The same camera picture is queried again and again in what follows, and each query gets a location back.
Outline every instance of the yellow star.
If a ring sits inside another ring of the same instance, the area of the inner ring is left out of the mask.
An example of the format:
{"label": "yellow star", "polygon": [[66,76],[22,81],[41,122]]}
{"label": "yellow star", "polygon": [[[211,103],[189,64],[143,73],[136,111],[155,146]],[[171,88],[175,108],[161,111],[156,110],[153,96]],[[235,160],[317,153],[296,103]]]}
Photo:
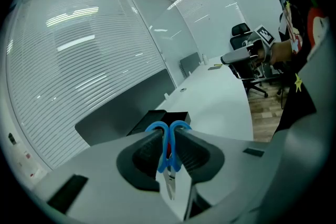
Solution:
{"label": "yellow star", "polygon": [[295,92],[298,92],[298,89],[301,91],[302,80],[299,78],[298,74],[295,73],[295,76],[296,76],[296,82],[295,82],[296,91]]}

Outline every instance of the person's arm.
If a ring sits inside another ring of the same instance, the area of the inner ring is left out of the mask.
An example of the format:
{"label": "person's arm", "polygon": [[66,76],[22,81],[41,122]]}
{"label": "person's arm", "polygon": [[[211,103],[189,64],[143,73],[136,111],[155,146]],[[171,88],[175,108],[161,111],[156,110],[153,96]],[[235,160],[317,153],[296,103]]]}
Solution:
{"label": "person's arm", "polygon": [[[265,58],[264,50],[258,50],[258,60],[256,61],[255,66],[258,66]],[[273,65],[276,62],[285,62],[292,59],[292,47],[290,44],[290,39],[277,42],[272,46],[272,58],[270,64]]]}

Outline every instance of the desk surface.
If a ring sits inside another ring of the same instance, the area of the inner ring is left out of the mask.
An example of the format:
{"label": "desk surface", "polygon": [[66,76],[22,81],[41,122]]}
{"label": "desk surface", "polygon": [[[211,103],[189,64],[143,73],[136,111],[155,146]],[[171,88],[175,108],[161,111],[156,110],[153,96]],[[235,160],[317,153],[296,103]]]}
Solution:
{"label": "desk surface", "polygon": [[156,109],[188,111],[193,130],[252,141],[252,118],[243,83],[227,66],[208,70],[215,63],[221,63],[219,57],[197,67]]}

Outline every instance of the black and white square marker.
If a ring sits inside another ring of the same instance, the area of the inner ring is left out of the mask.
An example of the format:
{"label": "black and white square marker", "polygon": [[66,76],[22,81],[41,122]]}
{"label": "black and white square marker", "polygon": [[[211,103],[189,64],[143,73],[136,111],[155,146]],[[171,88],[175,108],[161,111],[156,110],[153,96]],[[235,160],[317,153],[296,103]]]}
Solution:
{"label": "black and white square marker", "polygon": [[255,32],[270,46],[273,41],[274,37],[272,34],[265,29],[264,26],[260,25],[255,29]]}

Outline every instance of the black office chair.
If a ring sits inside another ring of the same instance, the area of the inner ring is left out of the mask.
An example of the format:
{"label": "black office chair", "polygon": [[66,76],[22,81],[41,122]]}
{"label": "black office chair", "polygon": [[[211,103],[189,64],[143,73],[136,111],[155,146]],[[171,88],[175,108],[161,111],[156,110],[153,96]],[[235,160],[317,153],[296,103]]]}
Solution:
{"label": "black office chair", "polygon": [[[234,26],[232,28],[233,37],[230,39],[232,48],[234,50],[241,48],[243,46],[243,42],[249,38],[251,33],[250,28],[245,23]],[[229,67],[231,68],[233,74],[242,80],[246,94],[248,94],[250,89],[255,89],[256,91],[262,92],[265,98],[268,97],[268,93],[257,87],[256,84],[272,80],[273,78],[256,79],[256,76],[258,74],[260,75],[262,71],[252,68],[250,64],[245,62],[237,62]]]}

